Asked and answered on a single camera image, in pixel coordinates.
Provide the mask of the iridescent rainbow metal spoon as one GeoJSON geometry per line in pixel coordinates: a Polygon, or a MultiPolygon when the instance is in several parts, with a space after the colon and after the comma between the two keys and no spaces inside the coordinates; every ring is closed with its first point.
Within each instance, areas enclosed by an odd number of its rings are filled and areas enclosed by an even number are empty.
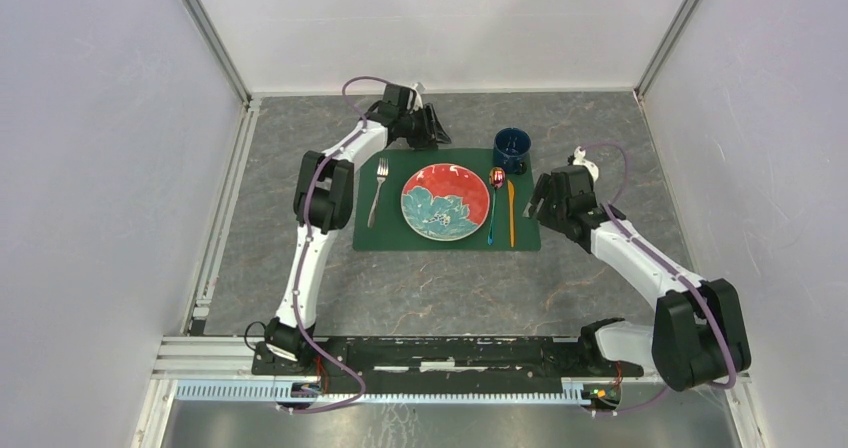
{"type": "Polygon", "coordinates": [[[494,244],[498,191],[504,186],[505,182],[506,173],[504,169],[500,166],[493,167],[489,172],[489,185],[491,188],[491,207],[489,214],[489,227],[487,233],[487,244],[489,246],[492,246],[494,244]]]}

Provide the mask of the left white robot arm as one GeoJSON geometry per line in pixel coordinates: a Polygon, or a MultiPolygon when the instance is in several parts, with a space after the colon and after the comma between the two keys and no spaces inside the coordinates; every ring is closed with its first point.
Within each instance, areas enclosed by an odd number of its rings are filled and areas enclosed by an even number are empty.
{"type": "Polygon", "coordinates": [[[358,120],[350,133],[329,148],[306,152],[301,160],[293,200],[294,259],[281,303],[264,332],[268,351],[290,375],[306,373],[314,362],[315,349],[307,338],[314,331],[327,258],[353,212],[357,170],[398,139],[424,151],[451,142],[418,85],[383,84],[382,97],[368,108],[351,105],[358,120]]]}

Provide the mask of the dark blue mug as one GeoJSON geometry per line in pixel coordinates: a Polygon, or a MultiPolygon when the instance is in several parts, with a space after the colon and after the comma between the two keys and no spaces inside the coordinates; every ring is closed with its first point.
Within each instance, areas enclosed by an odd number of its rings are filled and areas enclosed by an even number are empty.
{"type": "Polygon", "coordinates": [[[525,174],[531,146],[531,139],[524,130],[514,127],[500,130],[493,141],[493,166],[503,169],[507,175],[525,174]]]}

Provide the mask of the silver metal fork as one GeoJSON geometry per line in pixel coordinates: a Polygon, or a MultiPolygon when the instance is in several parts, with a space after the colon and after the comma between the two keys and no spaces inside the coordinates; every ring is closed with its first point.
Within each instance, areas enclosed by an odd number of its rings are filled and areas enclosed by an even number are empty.
{"type": "Polygon", "coordinates": [[[384,182],[389,175],[389,160],[385,157],[380,157],[376,169],[376,189],[372,199],[367,218],[367,227],[373,228],[376,223],[378,204],[380,200],[381,190],[384,182]]]}

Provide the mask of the yellow pencil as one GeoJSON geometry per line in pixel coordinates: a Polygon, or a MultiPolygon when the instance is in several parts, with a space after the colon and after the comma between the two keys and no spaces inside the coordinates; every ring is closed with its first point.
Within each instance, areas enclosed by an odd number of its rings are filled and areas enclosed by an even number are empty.
{"type": "Polygon", "coordinates": [[[509,216],[509,244],[511,248],[516,246],[516,216],[515,216],[515,198],[516,191],[514,183],[511,179],[507,180],[508,193],[508,216],[509,216]]]}

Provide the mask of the green rectangular placemat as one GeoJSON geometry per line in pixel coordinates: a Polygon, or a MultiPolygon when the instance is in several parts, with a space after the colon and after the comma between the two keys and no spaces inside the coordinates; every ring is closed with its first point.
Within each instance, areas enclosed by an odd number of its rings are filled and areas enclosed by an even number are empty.
{"type": "Polygon", "coordinates": [[[494,244],[487,244],[489,214],[478,232],[463,240],[437,242],[425,239],[406,224],[400,209],[400,192],[408,178],[417,170],[435,163],[453,163],[471,169],[489,185],[492,150],[485,148],[454,148],[431,151],[386,149],[378,152],[361,168],[356,214],[351,221],[353,248],[356,251],[434,251],[434,250],[484,250],[484,251],[537,251],[541,247],[539,224],[522,216],[534,188],[532,173],[510,175],[515,186],[516,246],[509,244],[509,216],[507,181],[498,191],[494,244]],[[389,160],[389,175],[381,190],[376,223],[367,227],[367,218],[376,189],[376,169],[380,157],[389,160]]]}

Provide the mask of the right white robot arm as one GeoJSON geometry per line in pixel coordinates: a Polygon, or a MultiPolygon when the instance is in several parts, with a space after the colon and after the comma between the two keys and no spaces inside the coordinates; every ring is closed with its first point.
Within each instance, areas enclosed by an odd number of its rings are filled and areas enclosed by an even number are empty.
{"type": "Polygon", "coordinates": [[[626,215],[598,201],[590,170],[569,165],[535,183],[524,215],[564,235],[617,272],[653,309],[649,325],[609,318],[582,328],[580,368],[602,376],[617,362],[660,375],[682,392],[728,389],[752,364],[736,288],[684,268],[641,235],[626,215]]]}

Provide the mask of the red teal floral plate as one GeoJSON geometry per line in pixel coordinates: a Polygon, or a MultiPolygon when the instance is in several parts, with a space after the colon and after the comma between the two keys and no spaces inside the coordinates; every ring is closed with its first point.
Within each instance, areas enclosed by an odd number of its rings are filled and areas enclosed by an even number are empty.
{"type": "Polygon", "coordinates": [[[453,163],[427,165],[400,192],[406,224],[419,236],[454,242],[479,231],[491,207],[490,188],[471,169],[453,163]]]}

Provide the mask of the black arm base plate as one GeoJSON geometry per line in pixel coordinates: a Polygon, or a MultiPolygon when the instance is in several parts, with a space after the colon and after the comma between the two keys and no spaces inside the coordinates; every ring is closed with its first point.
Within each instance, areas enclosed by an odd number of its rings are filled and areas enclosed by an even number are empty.
{"type": "Polygon", "coordinates": [[[325,374],[332,395],[557,394],[561,381],[639,377],[642,367],[604,361],[577,339],[555,337],[342,337],[319,340],[302,361],[259,344],[257,376],[325,374]]]}

